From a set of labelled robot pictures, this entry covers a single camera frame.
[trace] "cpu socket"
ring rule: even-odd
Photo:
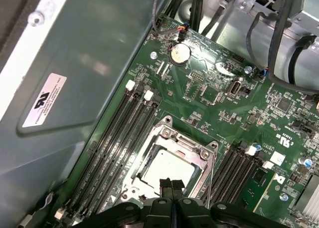
[[[160,179],[182,180],[187,197],[196,198],[209,182],[218,150],[213,141],[204,146],[172,127],[172,117],[165,116],[152,127],[123,185],[121,201],[160,196]]]

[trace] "wire bundle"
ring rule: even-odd
[[[203,11],[203,0],[193,0],[190,11],[189,26],[194,31],[199,30],[201,14]]]
[[[169,15],[171,18],[175,18],[178,8],[180,7],[183,0],[171,0],[170,4],[167,7],[165,15]]]

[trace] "green circuit board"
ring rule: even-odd
[[[178,25],[165,17],[161,29]],[[120,104],[127,82],[132,80],[153,89],[161,97],[147,129],[169,115],[173,118],[173,128],[201,144],[217,141],[215,168],[231,144],[245,141],[248,145],[260,145],[263,162],[273,164],[266,175],[267,183],[260,186],[249,180],[241,197],[247,201],[247,208],[259,215],[292,228],[304,228],[306,222],[301,224],[296,219],[301,213],[295,209],[295,204],[311,176],[319,174],[316,106],[305,102],[303,94],[274,85],[267,77],[256,79],[259,71],[253,64],[192,30],[182,42],[190,48],[191,56],[186,64],[175,65],[169,51],[177,44],[177,38],[178,32],[147,36],[62,190],[53,213],[72,195],[89,160],[87,151],[101,139]],[[252,68],[248,74],[244,72],[247,66]],[[231,95],[227,91],[234,77],[244,78],[241,86],[246,90]],[[310,136],[294,129],[296,121],[308,124],[315,132]],[[300,157],[313,161],[302,174],[297,172]],[[291,178],[294,174],[298,180]],[[120,194],[119,185],[112,195],[118,197]],[[287,201],[281,199],[282,194],[288,195]],[[307,226],[318,227],[318,223],[308,222]]]

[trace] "capacitor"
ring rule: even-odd
[[[286,202],[289,200],[289,196],[286,193],[281,193],[279,198],[283,201]]]
[[[256,151],[257,152],[262,150],[262,147],[259,144],[257,144],[257,143],[253,143],[253,146],[256,147]]]
[[[169,53],[170,61],[177,66],[185,65],[190,58],[190,48],[184,43],[176,44]]]
[[[246,74],[250,74],[252,71],[253,71],[253,68],[252,68],[251,66],[246,66],[246,67],[244,68],[244,72],[245,72]]]
[[[300,157],[298,159],[298,162],[301,164],[301,165],[304,165],[305,167],[311,167],[313,165],[313,162],[311,159],[307,158],[307,157]]]

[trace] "screw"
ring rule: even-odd
[[[151,59],[157,59],[158,53],[153,51],[153,52],[150,53],[150,57],[151,57]]]
[[[212,149],[215,149],[217,148],[218,144],[216,142],[213,142],[210,146]]]
[[[44,15],[39,11],[34,11],[30,13],[28,17],[28,23],[33,27],[44,24],[44,21],[45,21]]]
[[[295,23],[298,23],[300,21],[301,21],[301,18],[299,18],[299,17],[295,18],[295,20],[294,20]]]
[[[283,201],[286,202],[289,200],[289,196],[286,193],[281,193],[279,198]]]
[[[221,210],[225,210],[225,209],[227,209],[227,206],[225,206],[224,204],[218,204],[217,208],[219,208]]]
[[[163,135],[163,137],[168,138],[171,134],[171,131],[165,128],[161,134]]]
[[[189,205],[191,203],[191,200],[185,199],[185,200],[183,200],[183,203]]]
[[[203,159],[207,159],[207,158],[209,158],[209,152],[207,150],[202,150],[201,153],[200,153],[200,156]]]
[[[243,1],[241,4],[240,4],[240,9],[244,9],[245,7],[247,6],[247,3],[245,1]]]
[[[317,50],[319,48],[319,42],[314,42],[313,45],[311,45],[311,48]]]
[[[251,66],[246,66],[246,67],[244,68],[244,72],[245,72],[246,74],[250,74],[252,71],[253,71],[253,68],[252,68]]]

